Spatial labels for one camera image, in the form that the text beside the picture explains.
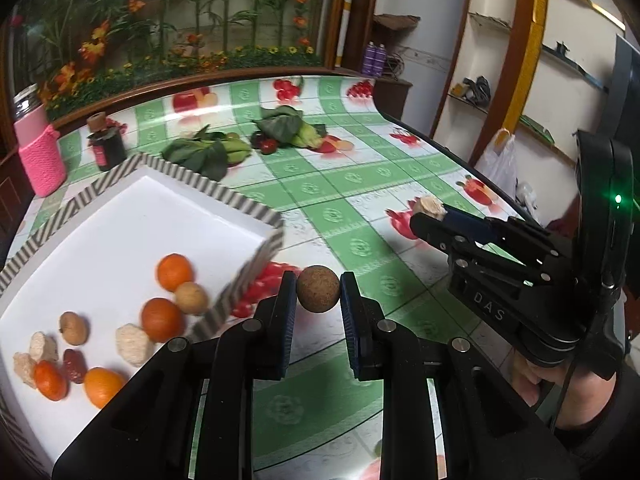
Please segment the green leafy vegetable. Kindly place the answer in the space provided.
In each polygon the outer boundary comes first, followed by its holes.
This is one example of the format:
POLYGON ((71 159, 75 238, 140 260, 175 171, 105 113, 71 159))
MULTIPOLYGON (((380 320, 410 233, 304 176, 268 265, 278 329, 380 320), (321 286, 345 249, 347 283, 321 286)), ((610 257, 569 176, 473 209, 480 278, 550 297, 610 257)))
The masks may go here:
POLYGON ((310 124, 301 110, 288 105, 262 108, 254 120, 257 129, 280 144, 318 150, 328 134, 325 124, 310 124))
POLYGON ((160 152, 162 159, 209 180, 221 181, 230 167, 238 166, 252 154, 250 144, 234 132, 213 131, 205 126, 194 133, 171 141, 160 152))

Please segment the pink knitted sleeve bottle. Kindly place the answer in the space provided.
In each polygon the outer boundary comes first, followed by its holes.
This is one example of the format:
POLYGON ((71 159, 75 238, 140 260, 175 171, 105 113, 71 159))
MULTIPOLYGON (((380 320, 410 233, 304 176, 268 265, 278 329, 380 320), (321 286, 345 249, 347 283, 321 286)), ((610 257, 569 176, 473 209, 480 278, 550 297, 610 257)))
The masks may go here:
POLYGON ((13 98, 14 131, 18 154, 35 194, 47 197, 66 179, 58 138, 47 118, 38 86, 31 84, 13 98))

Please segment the small dark jar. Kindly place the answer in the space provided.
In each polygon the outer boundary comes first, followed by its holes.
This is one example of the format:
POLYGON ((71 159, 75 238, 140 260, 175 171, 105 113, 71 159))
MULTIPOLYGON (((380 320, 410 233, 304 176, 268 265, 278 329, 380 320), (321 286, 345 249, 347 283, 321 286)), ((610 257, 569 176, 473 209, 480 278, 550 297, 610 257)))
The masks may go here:
POLYGON ((99 170, 111 170, 126 159, 122 140, 127 130, 126 125, 99 112, 87 118, 87 126, 90 132, 88 145, 99 170))

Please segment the green leafy vegetable right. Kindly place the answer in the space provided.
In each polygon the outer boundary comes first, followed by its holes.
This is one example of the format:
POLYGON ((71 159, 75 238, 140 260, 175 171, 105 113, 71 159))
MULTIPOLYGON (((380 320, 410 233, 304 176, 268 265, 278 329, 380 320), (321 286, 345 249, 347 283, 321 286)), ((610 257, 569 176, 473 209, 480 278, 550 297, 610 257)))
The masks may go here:
POLYGON ((310 124, 301 110, 288 105, 262 108, 254 120, 257 129, 280 144, 318 150, 328 134, 325 124, 310 124))

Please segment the red jujube date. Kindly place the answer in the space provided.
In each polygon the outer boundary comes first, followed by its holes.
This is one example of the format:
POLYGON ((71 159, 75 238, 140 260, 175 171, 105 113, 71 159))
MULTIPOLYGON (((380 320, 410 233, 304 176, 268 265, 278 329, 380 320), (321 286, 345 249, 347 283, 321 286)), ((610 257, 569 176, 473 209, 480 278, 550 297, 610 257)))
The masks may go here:
POLYGON ((82 384, 88 372, 82 353, 78 350, 66 349, 63 353, 63 370, 70 382, 82 384))

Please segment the small orange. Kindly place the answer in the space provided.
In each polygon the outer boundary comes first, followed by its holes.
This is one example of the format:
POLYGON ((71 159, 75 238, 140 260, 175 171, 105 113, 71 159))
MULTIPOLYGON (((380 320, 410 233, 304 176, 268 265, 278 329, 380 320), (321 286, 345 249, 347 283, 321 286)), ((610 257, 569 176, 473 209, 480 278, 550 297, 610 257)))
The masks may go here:
POLYGON ((48 400, 58 402, 67 396, 67 380, 52 362, 38 362, 34 369, 34 379, 36 388, 48 400))

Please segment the large orange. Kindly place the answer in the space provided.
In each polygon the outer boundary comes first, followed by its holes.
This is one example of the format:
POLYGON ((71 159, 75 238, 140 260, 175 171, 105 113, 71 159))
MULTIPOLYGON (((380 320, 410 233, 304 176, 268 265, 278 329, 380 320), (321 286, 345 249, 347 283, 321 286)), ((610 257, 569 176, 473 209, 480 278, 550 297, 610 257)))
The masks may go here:
POLYGON ((121 374, 103 367, 93 367, 85 374, 85 394, 96 408, 104 408, 126 384, 121 374))
POLYGON ((142 307, 140 321, 142 330, 152 341, 159 344, 181 336, 186 329, 182 312, 166 298, 152 298, 147 301, 142 307))

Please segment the yellow-brown round fruit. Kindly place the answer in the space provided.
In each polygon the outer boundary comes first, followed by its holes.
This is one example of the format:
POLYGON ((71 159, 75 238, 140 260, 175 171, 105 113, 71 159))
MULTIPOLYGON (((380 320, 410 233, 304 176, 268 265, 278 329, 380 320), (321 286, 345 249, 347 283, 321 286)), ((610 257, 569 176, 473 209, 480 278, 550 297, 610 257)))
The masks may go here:
POLYGON ((185 314, 203 315, 209 307, 206 290, 199 284, 184 282, 175 292, 175 304, 185 314))

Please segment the purple bottles pair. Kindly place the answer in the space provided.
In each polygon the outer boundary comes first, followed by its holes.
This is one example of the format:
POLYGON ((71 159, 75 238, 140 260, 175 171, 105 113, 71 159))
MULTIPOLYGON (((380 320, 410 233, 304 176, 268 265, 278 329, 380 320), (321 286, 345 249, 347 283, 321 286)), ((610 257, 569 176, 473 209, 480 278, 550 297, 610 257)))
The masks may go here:
POLYGON ((370 41, 366 50, 364 50, 361 73, 367 76, 381 77, 384 72, 385 62, 386 47, 382 44, 377 46, 373 41, 370 41))

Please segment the white rice cake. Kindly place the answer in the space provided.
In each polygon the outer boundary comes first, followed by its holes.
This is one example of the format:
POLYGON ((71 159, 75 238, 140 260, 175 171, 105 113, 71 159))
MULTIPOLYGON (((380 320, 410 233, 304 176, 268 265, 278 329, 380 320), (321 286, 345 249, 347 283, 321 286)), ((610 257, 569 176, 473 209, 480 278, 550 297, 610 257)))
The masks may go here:
POLYGON ((447 211, 444 204, 436 196, 421 196, 414 200, 412 205, 414 214, 426 214, 427 216, 442 221, 447 211))

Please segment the brown kiwi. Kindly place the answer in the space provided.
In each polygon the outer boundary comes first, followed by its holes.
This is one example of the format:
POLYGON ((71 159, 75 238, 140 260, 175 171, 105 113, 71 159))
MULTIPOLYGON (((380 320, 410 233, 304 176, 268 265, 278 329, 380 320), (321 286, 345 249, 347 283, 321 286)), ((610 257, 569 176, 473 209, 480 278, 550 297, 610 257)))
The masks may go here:
POLYGON ((58 331, 72 346, 82 346, 89 337, 89 327, 84 318, 75 312, 64 312, 58 319, 58 331))
POLYGON ((340 296, 340 281, 326 266, 307 266, 297 278, 296 294, 300 305, 307 311, 328 312, 340 296))

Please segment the beige rice cake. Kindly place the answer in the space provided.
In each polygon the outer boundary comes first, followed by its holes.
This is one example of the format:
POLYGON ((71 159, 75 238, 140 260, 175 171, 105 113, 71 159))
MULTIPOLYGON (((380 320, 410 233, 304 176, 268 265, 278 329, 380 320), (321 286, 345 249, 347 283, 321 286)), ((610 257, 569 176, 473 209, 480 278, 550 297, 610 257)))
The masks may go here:
POLYGON ((29 355, 36 362, 58 360, 58 345, 51 336, 43 332, 35 332, 29 341, 29 355))
POLYGON ((120 326, 115 332, 115 340, 119 356, 134 367, 142 367, 154 353, 154 342, 134 324, 120 326))
POLYGON ((13 356, 13 370, 22 383, 37 388, 35 382, 36 361, 26 352, 16 352, 13 356))

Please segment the dark red cherry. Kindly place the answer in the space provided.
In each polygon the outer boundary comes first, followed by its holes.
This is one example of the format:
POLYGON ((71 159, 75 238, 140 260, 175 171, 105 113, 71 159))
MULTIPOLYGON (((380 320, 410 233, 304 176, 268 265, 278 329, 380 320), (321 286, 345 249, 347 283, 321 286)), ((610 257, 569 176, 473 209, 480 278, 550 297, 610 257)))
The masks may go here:
POLYGON ((263 155, 271 155, 279 148, 279 142, 271 138, 263 138, 259 142, 259 151, 263 155))

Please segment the white tray striped rim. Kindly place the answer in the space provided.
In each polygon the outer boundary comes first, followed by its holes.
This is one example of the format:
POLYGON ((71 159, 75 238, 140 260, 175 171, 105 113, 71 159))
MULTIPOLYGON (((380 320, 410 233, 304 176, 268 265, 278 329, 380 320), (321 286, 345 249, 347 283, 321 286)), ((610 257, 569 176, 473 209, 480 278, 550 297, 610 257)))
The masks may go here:
POLYGON ((163 295, 155 276, 165 256, 186 257, 207 292, 186 336, 216 335, 233 305, 280 250, 283 220, 272 208, 157 156, 139 153, 102 174, 58 208, 1 273, 1 423, 17 456, 41 477, 96 416, 78 389, 61 401, 22 382, 13 358, 36 333, 58 339, 74 312, 89 326, 90 366, 132 375, 116 332, 138 324, 143 305, 163 295))

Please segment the green leafy vegetable left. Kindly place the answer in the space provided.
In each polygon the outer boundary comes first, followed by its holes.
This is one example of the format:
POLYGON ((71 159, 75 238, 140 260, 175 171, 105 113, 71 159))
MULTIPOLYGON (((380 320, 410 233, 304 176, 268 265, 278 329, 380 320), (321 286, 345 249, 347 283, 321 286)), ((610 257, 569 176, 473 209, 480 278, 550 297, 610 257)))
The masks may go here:
POLYGON ((160 152, 162 159, 209 180, 221 181, 230 167, 238 166, 252 154, 250 144, 234 132, 213 131, 205 126, 194 133, 171 141, 160 152))

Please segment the small tangerine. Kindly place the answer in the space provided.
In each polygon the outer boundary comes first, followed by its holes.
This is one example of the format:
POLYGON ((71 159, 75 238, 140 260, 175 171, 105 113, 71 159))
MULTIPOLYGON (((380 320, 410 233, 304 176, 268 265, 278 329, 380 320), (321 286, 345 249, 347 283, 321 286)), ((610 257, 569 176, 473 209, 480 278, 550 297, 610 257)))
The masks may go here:
POLYGON ((170 254, 157 263, 155 277, 161 288, 174 292, 183 283, 194 281, 194 270, 185 256, 170 254))

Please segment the white plastic bag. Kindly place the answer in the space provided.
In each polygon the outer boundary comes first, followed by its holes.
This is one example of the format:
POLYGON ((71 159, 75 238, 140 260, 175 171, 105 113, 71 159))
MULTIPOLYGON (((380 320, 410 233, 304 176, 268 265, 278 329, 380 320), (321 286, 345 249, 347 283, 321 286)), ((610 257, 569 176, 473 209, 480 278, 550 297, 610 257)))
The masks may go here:
POLYGON ((514 134, 506 128, 499 129, 480 155, 475 169, 514 200, 518 185, 514 134))

